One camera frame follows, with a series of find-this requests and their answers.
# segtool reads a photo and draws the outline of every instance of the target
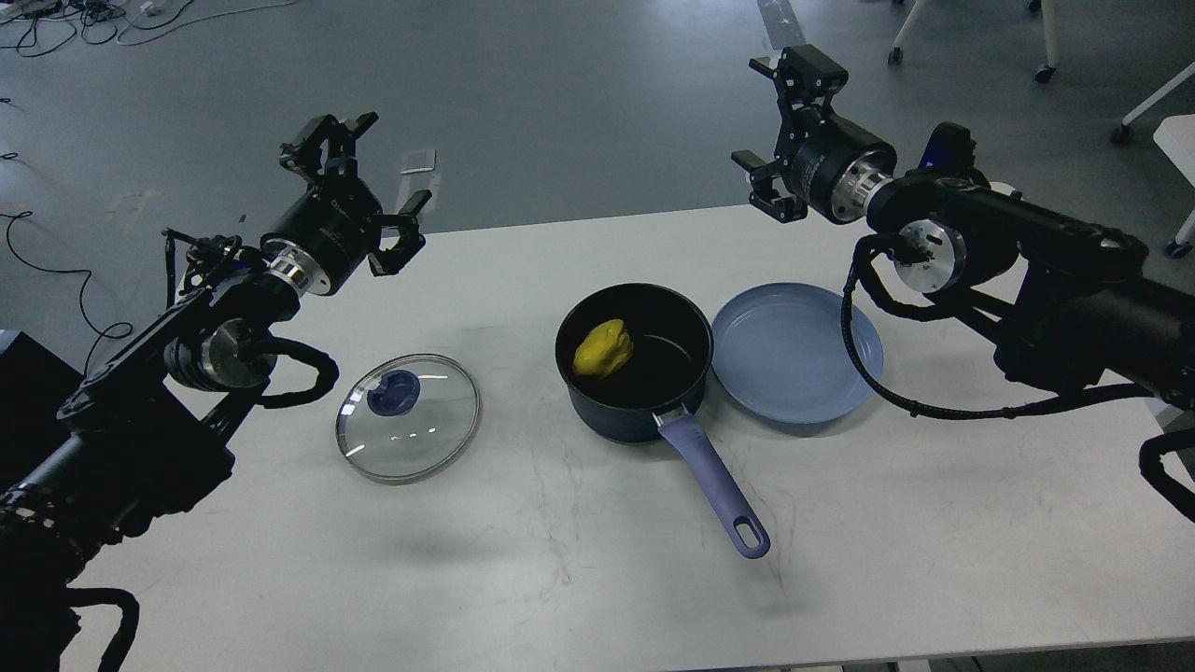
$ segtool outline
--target concrete floor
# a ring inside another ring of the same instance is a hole
[[[797,23],[778,30],[772,12],[768,31],[762,17],[774,5],[302,1],[136,48],[76,41],[32,60],[2,51],[0,96],[13,102],[0,106],[0,152],[20,158],[0,161],[0,212],[35,212],[13,231],[26,257],[94,269],[94,322],[142,328],[163,307],[158,231],[256,239],[302,191],[277,166],[277,145],[325,112],[381,115],[360,158],[388,207],[402,155],[437,151],[425,231],[742,203],[729,154],[766,153],[778,128],[772,88],[747,61],[771,48],[770,35],[799,28],[851,73],[836,110],[891,142],[901,170],[938,121],[962,123],[988,177],[1139,234],[1153,249],[1148,276],[1195,287],[1195,256],[1160,255],[1195,207],[1195,188],[1151,140],[1162,118],[1195,110],[1195,83],[1138,120],[1133,145],[1108,141],[1121,116],[1195,57],[1195,4],[1059,2],[1062,63],[1044,86],[1032,81],[1044,60],[1041,22],[1021,1],[933,2],[900,67],[885,56],[907,7],[793,0]],[[59,29],[47,26],[43,39],[55,42]],[[20,30],[0,28],[0,43]],[[0,326],[81,367],[93,336],[74,305],[78,282],[4,251]]]

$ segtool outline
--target chair leg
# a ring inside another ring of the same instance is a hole
[[[1185,257],[1191,251],[1191,236],[1195,234],[1195,210],[1187,215],[1187,221],[1175,234],[1175,239],[1166,243],[1165,253],[1172,259]]]
[[[1190,79],[1191,75],[1195,75],[1195,63],[1191,63],[1185,68],[1183,68],[1183,71],[1176,74],[1173,78],[1171,78],[1170,81],[1163,84],[1162,88],[1154,91],[1153,94],[1146,98],[1140,105],[1133,108],[1133,111],[1124,115],[1124,118],[1121,120],[1121,126],[1128,126],[1133,123],[1133,121],[1136,120],[1136,117],[1144,115],[1146,110],[1148,110],[1154,105],[1154,103],[1163,99],[1168,93],[1177,88],[1179,84]]]
[[[1034,79],[1046,84],[1058,69],[1058,23],[1054,20],[1054,0],[1042,0],[1042,30],[1046,32],[1046,62],[1037,67]]]
[[[925,6],[930,4],[930,0],[917,0],[913,4],[913,8],[908,11],[908,18],[905,19],[905,25],[900,26],[900,32],[896,33],[896,39],[893,42],[893,49],[900,49],[908,42],[908,35],[913,31],[913,26],[921,18],[921,12],[925,11]]]

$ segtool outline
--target blue lid knob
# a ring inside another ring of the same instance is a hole
[[[405,415],[419,399],[419,377],[405,368],[381,374],[378,386],[366,392],[366,403],[375,415]]]

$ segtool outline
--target white chair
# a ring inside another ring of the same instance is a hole
[[[1128,141],[1133,138],[1133,129],[1129,127],[1136,117],[1145,114],[1146,110],[1157,104],[1158,100],[1163,99],[1178,85],[1187,81],[1195,75],[1195,63],[1191,63],[1183,68],[1183,71],[1176,74],[1170,81],[1162,85],[1162,88],[1154,91],[1148,98],[1141,102],[1140,105],[1133,108],[1133,111],[1124,115],[1121,120],[1120,126],[1113,129],[1113,143],[1114,145],[1128,145]]]
[[[1153,141],[1162,147],[1166,158],[1173,161],[1178,172],[1195,187],[1195,115],[1162,120],[1158,130],[1153,133]],[[1187,221],[1175,234],[1175,239],[1166,243],[1166,256],[1176,259],[1187,256],[1187,252],[1191,251],[1193,234],[1195,234],[1195,210],[1187,215]]]
[[[893,2],[903,5],[905,0],[893,0]],[[930,0],[917,0],[913,4],[913,8],[908,12],[908,18],[905,19],[905,25],[901,26],[900,32],[896,33],[896,39],[893,41],[893,50],[888,53],[888,65],[899,66],[905,59],[905,43],[908,42],[908,36],[913,31],[913,26],[917,25],[918,19],[921,18],[921,12],[925,11],[925,6],[929,4]],[[1034,13],[1037,11],[1042,13],[1042,26],[1046,32],[1046,62],[1037,67],[1034,79],[1041,84],[1046,84],[1049,81],[1049,78],[1054,77],[1054,71],[1058,68],[1058,24],[1054,16],[1054,0],[1031,0],[1025,8]]]

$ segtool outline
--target handle hole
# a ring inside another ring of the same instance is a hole
[[[739,532],[739,538],[743,540],[743,544],[748,549],[759,546],[759,536],[755,534],[755,529],[752,527],[752,524],[746,518],[740,518],[735,521],[735,531]]]

